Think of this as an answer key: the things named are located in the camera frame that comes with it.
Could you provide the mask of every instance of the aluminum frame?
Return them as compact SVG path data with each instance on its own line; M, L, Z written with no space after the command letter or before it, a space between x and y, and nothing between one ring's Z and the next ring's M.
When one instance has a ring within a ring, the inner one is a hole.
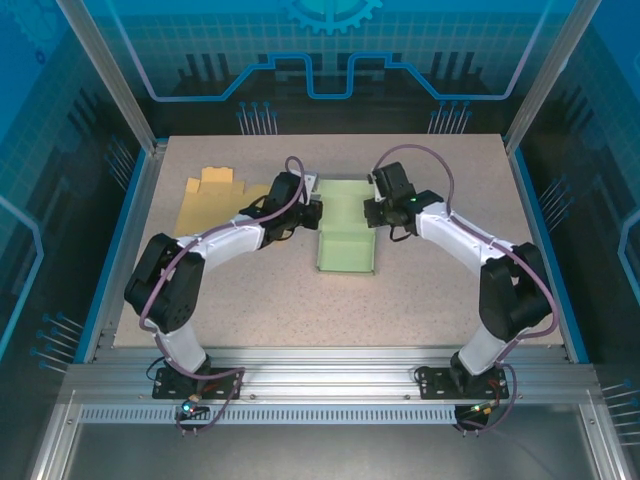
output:
M89 345L82 357L83 362L91 362L98 341L105 328L113 328L119 321L124 306L124 292L129 272L133 268L140 245L144 224L149 213L160 168L167 149L167 142L159 142L154 154L147 152L140 172L140 181L135 186L131 208L122 229L122 237L113 260L112 271L105 285L102 302L96 316L95 328L91 332Z
M507 155L512 155L533 123L556 79L589 26L602 0L577 0L551 47L536 79L527 92L505 136Z
M153 154L156 137L84 2L56 1L140 146Z
M63 383L32 479L61 479L71 456L78 420L95 423L89 411L116 412L101 423L148 424L155 411L179 402L150 397L144 372L157 352L152 348L111 348L113 335L101 337L92 364L71 365ZM237 410L299 411L317 405L349 409L384 407L399 412L424 407L473 403L422 401L413 369L445 366L456 348L209 349L219 367L248 369ZM578 404L585 435L602 479L627 480L629 467L616 437L592 365L571 364L561 346L521 346L510 356L518 373L517 405ZM127 411L142 412L135 418ZM170 423L164 418L151 423Z

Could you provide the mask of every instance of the speckled tabletop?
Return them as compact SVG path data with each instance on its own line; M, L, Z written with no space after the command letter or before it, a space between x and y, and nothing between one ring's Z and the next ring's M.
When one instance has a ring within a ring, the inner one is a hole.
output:
M437 150L453 170L454 210L514 243L530 240L498 135L304 135L171 137L145 225L141 249L171 234L189 176L229 166L247 185L271 184L288 155L321 177L361 178L389 148L418 143ZM397 152L416 189L446 197L442 167L419 151ZM316 232L294 237L218 267L202 282L192 317L204 346L327 347L461 345L480 324L478 279L434 244L391 243L378 232L376 274L318 273ZM539 328L548 324L547 319ZM559 333L539 343L562 343ZM125 304L117 347L152 346Z

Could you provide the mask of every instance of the metal rail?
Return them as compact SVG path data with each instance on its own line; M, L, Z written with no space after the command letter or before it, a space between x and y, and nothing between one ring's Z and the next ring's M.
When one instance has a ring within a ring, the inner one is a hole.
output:
M509 127L505 136L507 155L513 154L520 145L556 79L562 73L566 62L569 61L569 57L578 45L582 34L589 26L600 2L601 0L578 0L576 2Z
M157 143L156 137L84 2L78 0L57 0L57 2L140 146L153 155Z
M456 348L210 349L216 367L245 366L243 404L473 404L420 400L416 367L445 367ZM59 402L159 405L144 372L155 349L100 348L96 361L71 365ZM592 365L569 363L562 347L523 346L510 357L518 373L518 403L602 402Z

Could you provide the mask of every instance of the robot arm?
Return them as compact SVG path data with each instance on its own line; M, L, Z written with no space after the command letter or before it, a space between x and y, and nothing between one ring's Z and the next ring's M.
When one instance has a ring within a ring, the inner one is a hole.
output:
M285 232L293 234L299 226L316 230L322 216L322 203L311 199L316 180L317 175L305 174L305 187L298 203L282 215L260 222L260 218L277 212L296 193L300 173L280 173L261 207L254 202L232 219L233 224L247 219L256 219L256 223L214 233L178 262L145 319L145 325L155 331L153 335L162 343L173 362L191 373L207 373L208 357L189 322L196 307L202 276L232 258L282 239ZM199 236L173 239L159 234L149 241L125 289L125 300L138 315L141 315L162 271Z
M482 325L452 357L450 369L460 393L471 391L476 381L484 384L480 377L493 368L517 335L551 312L533 279L498 246L515 253L547 283L540 251L530 243L515 246L482 231L449 211L443 199L429 190L416 193L400 163L374 170L370 181L375 198L364 204L369 227L403 227L407 236L419 236L445 249L480 279Z

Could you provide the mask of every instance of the glass panel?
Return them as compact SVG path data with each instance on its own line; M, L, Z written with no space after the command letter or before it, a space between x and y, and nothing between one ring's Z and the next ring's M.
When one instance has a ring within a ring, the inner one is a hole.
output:
M638 2L603 0L522 143L589 358L604 387L631 379L635 389L640 382L639 18ZM625 391L617 387L610 394ZM611 400L623 404L615 413L637 410L630 400ZM638 450L627 453L640 466Z
M573 4L87 2L159 136L504 132Z
M0 2L0 62L0 464L23 479L139 146L55 2Z

